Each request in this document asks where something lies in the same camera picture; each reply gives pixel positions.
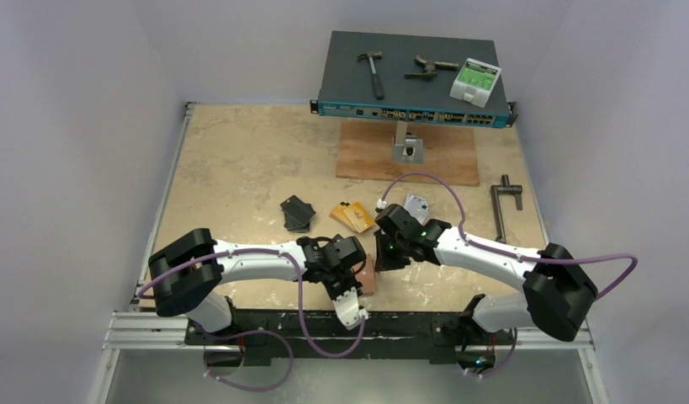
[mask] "metal stand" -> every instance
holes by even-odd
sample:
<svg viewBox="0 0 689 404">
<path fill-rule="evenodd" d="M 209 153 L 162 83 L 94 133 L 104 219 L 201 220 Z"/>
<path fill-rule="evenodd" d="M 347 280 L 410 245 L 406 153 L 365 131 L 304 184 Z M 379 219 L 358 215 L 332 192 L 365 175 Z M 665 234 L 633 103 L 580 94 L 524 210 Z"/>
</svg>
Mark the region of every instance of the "metal stand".
<svg viewBox="0 0 689 404">
<path fill-rule="evenodd" d="M 396 136 L 394 137 L 394 162 L 405 164 L 423 164 L 423 139 L 406 132 L 408 122 L 396 122 Z"/>
</svg>

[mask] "cable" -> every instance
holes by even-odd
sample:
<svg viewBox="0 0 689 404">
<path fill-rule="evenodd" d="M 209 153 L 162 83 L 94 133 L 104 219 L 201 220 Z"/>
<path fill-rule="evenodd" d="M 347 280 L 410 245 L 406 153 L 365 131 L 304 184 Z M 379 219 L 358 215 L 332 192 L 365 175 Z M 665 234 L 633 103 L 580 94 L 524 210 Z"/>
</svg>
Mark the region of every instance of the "cable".
<svg viewBox="0 0 689 404">
<path fill-rule="evenodd" d="M 460 236 L 464 240 L 467 240 L 470 245 L 477 247 L 477 248 L 480 248 L 482 250 L 486 250 L 487 252 L 500 254 L 500 255 L 503 255 L 503 256 L 509 257 L 509 258 L 515 258 L 515 259 L 520 260 L 520 261 L 527 261 L 527 262 L 531 262 L 531 263 L 551 263 L 554 265 L 584 265 L 587 263 L 603 263 L 603 262 L 612 261 L 615 259 L 623 259 L 623 258 L 630 259 L 631 263 L 629 264 L 629 266 L 626 269 L 624 269 L 624 271 L 614 281 L 612 281 L 606 288 L 604 288 L 601 292 L 599 292 L 599 294 L 597 294 L 597 296 L 596 296 L 597 300 L 600 300 L 607 293 L 611 292 L 612 290 L 614 290 L 614 288 L 619 286 L 619 284 L 621 284 L 622 281 L 625 280 L 629 276 L 629 274 L 632 273 L 632 271 L 634 271 L 637 264 L 639 263 L 639 259 L 636 258 L 636 256 L 634 256 L 633 254 L 627 253 L 627 252 L 602 255 L 599 257 L 592 257 L 592 258 L 575 258 L 575 259 L 535 258 L 535 257 L 527 257 L 524 255 L 518 256 L 518 254 L 515 254 L 514 252 L 508 252 L 505 250 L 501 250 L 500 248 L 486 246 L 485 244 L 481 244 L 481 243 L 476 242 L 474 240 L 469 240 L 468 235 L 463 230 L 463 223 L 465 223 L 465 210 L 463 209 L 463 203 L 460 201 L 460 198 L 456 195 L 455 191 L 453 191 L 453 189 L 450 187 L 450 185 L 448 185 L 442 179 L 440 179 L 439 177 L 437 177 L 433 174 L 423 173 L 423 172 L 412 172 L 412 173 L 401 174 L 397 179 L 395 179 L 394 181 L 392 181 L 389 184 L 389 186 L 384 191 L 384 195 L 381 196 L 381 200 L 386 200 L 386 195 L 389 194 L 389 191 L 394 187 L 394 185 L 396 183 L 398 183 L 401 179 L 406 178 L 406 177 L 411 176 L 411 175 L 422 175 L 424 177 L 429 177 L 429 178 L 435 179 L 442 186 L 446 187 L 448 192 L 450 192 L 451 195 L 453 196 L 453 198 L 455 199 L 456 205 L 458 205 L 458 209 L 460 210 L 461 220 L 460 220 L 460 223 L 458 224 L 458 233 L 460 233 Z"/>
<path fill-rule="evenodd" d="M 263 385 L 263 386 L 241 385 L 240 383 L 236 383 L 234 381 L 230 381 L 230 380 L 227 380 L 225 378 L 222 378 L 218 375 L 214 375 L 213 372 L 211 372 L 210 368 L 208 367 L 208 360 L 207 360 L 208 359 L 208 356 L 207 356 L 208 353 L 207 352 L 203 352 L 203 367 L 205 368 L 204 376 L 206 376 L 206 375 L 210 376 L 215 381 L 219 381 L 220 383 L 223 383 L 225 385 L 229 385 L 231 387 L 235 387 L 236 389 L 240 389 L 240 390 L 244 390 L 244 391 L 270 391 L 272 389 L 276 389 L 276 388 L 280 387 L 280 385 L 282 385 L 287 380 L 287 378 L 289 377 L 289 374 L 292 372 L 292 368 L 294 366 L 294 353 L 292 352 L 292 347 L 289 345 L 287 340 L 284 339 L 283 336 L 277 334 L 276 332 L 272 332 L 272 331 L 268 331 L 268 330 L 252 330 L 252 331 L 240 332 L 238 334 L 230 335 L 227 337 L 221 337 L 221 336 L 217 336 L 217 335 L 214 335 L 210 332 L 205 331 L 200 324 L 198 324 L 198 327 L 199 327 L 199 330 L 203 334 L 208 335 L 214 339 L 219 339 L 221 341 L 227 341 L 229 339 L 235 339 L 235 338 L 242 338 L 242 337 L 246 337 L 248 335 L 253 335 L 253 334 L 266 334 L 266 335 L 269 335 L 271 337 L 275 337 L 278 340 L 280 340 L 280 342 L 287 349 L 287 355 L 289 356 L 289 363 L 287 365 L 287 370 L 284 371 L 284 375 L 278 381 L 272 383 L 271 385 Z"/>
<path fill-rule="evenodd" d="M 364 271 L 364 267 L 366 267 L 366 258 L 362 261 L 362 266 L 359 267 L 356 271 L 352 272 L 352 276 L 359 275 L 362 271 Z"/>
<path fill-rule="evenodd" d="M 517 346 L 517 328 L 513 328 L 512 329 L 512 343 L 510 345 L 510 350 L 507 351 L 507 355 L 505 355 L 505 358 L 503 358 L 503 360 L 499 364 L 496 364 L 496 366 L 493 369 L 491 369 L 489 372 L 486 372 L 484 374 L 478 374 L 476 376 L 478 376 L 480 378 L 491 377 L 492 375 L 500 372 L 501 369 L 505 366 L 505 364 L 507 364 L 507 362 L 512 357 L 512 353 L 515 352 L 516 346 Z"/>
<path fill-rule="evenodd" d="M 325 358 L 331 358 L 331 359 L 336 359 L 336 358 L 343 358 L 347 355 L 349 355 L 351 352 L 354 351 L 354 349 L 357 348 L 359 343 L 362 340 L 363 334 L 364 334 L 364 319 L 362 318 L 362 322 L 359 324 L 359 333 L 352 343 L 352 346 L 349 347 L 348 349 L 344 350 L 343 352 L 340 353 L 329 353 L 322 348 L 318 347 L 317 344 L 315 343 L 314 339 L 310 335 L 309 330 L 307 330 L 307 325 L 305 323 L 305 308 L 304 308 L 304 287 L 303 283 L 304 281 L 302 280 L 302 269 L 297 263 L 297 260 L 290 255 L 288 252 L 280 252 L 278 250 L 274 249 L 269 249 L 269 248 L 241 248 L 239 250 L 235 250 L 232 254 L 239 255 L 239 254 L 248 254 L 248 253 L 265 253 L 265 254 L 272 254 L 272 255 L 277 255 L 278 257 L 285 257 L 287 258 L 294 266 L 294 271 L 297 273 L 297 301 L 298 301 L 298 315 L 299 315 L 299 326 L 302 328 L 302 333 L 305 335 L 305 340 L 307 343 L 314 349 L 318 354 L 321 356 L 324 356 Z M 180 265 L 177 265 L 168 271 L 164 272 L 163 274 L 160 274 L 156 276 L 151 282 L 147 283 L 144 285 L 141 290 L 138 291 L 137 295 L 141 299 L 153 299 L 153 296 L 148 296 L 145 295 L 145 293 L 153 288 L 156 284 L 159 284 L 162 282 L 166 277 L 175 274 L 178 271 L 182 271 L 186 268 L 190 268 L 196 263 L 202 263 L 203 261 L 208 261 L 210 259 L 217 259 L 217 258 L 223 258 L 223 257 L 228 257 L 230 252 L 223 251 L 223 252 L 214 252 L 211 254 L 206 254 L 201 257 L 194 258 L 186 263 L 182 263 Z M 285 372 L 284 376 L 278 380 L 277 382 L 271 384 L 271 385 L 264 385 L 264 386 L 249 386 L 249 385 L 241 385 L 233 381 L 226 380 L 222 377 L 215 376 L 213 375 L 210 370 L 208 369 L 208 364 L 206 362 L 206 358 L 204 357 L 204 366 L 206 369 L 205 375 L 209 375 L 213 379 L 224 383 L 226 385 L 230 385 L 232 387 L 244 390 L 244 391 L 269 391 L 272 389 L 277 388 L 278 386 L 282 385 L 287 378 L 289 377 L 289 373 L 292 371 L 292 367 L 294 365 L 294 353 L 292 352 L 292 347 L 289 345 L 287 340 L 282 337 L 281 335 L 277 334 L 276 332 L 268 331 L 268 330 L 252 330 L 252 331 L 246 331 L 246 332 L 241 332 L 235 335 L 231 335 L 229 337 L 219 337 L 215 336 L 214 334 L 211 334 L 210 332 L 206 332 L 202 327 L 200 327 L 200 331 L 217 339 L 222 339 L 222 340 L 229 340 L 233 338 L 240 338 L 240 337 L 245 337 L 248 335 L 253 335 L 253 334 L 267 334 L 270 336 L 273 336 L 277 339 L 280 340 L 280 342 L 283 343 L 285 348 L 287 349 L 288 356 L 289 356 L 289 365 L 287 368 L 287 371 Z"/>
</svg>

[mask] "hammer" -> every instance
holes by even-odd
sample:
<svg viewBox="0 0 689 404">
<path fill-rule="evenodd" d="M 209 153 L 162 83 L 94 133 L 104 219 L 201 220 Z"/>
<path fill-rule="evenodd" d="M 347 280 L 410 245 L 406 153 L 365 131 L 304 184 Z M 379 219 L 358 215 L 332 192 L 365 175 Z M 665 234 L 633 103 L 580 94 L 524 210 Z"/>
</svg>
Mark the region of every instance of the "hammer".
<svg viewBox="0 0 689 404">
<path fill-rule="evenodd" d="M 376 72 L 376 66 L 374 66 L 374 59 L 381 59 L 384 52 L 369 52 L 363 53 L 357 57 L 357 61 L 363 61 L 368 59 L 369 65 L 371 65 L 371 83 L 374 86 L 374 97 L 376 99 L 384 99 L 384 85 L 381 84 L 381 77 Z"/>
</svg>

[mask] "metal bracket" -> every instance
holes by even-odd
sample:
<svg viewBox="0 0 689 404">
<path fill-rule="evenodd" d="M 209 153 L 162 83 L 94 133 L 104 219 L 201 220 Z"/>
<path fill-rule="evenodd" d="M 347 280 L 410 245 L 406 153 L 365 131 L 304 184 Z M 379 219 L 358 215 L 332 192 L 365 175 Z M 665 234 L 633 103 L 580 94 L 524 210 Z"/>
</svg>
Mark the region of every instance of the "metal bracket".
<svg viewBox="0 0 689 404">
<path fill-rule="evenodd" d="M 400 120 L 396 122 L 396 136 L 392 158 L 394 162 L 404 164 L 423 164 L 423 139 L 406 132 L 408 122 Z"/>
<path fill-rule="evenodd" d="M 515 120 L 517 120 L 517 114 L 515 113 L 516 105 L 516 101 L 511 101 L 507 103 L 507 111 L 509 113 L 509 116 L 507 118 L 507 122 L 505 123 L 506 128 L 512 128 L 512 125 L 515 124 Z"/>
</svg>

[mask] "wooden board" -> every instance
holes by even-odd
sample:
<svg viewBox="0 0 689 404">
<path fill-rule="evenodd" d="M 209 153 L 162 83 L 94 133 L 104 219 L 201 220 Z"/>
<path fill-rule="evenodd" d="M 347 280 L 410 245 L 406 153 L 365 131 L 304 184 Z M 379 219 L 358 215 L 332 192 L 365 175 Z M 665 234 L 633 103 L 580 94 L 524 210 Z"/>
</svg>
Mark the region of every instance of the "wooden board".
<svg viewBox="0 0 689 404">
<path fill-rule="evenodd" d="M 480 184 L 475 140 L 470 128 L 452 125 L 409 124 L 408 132 L 423 139 L 423 164 L 400 164 L 391 156 L 396 123 L 342 122 L 337 157 L 337 177 L 391 180 L 403 173 L 425 171 L 451 185 Z M 428 177 L 404 181 L 435 183 Z"/>
</svg>

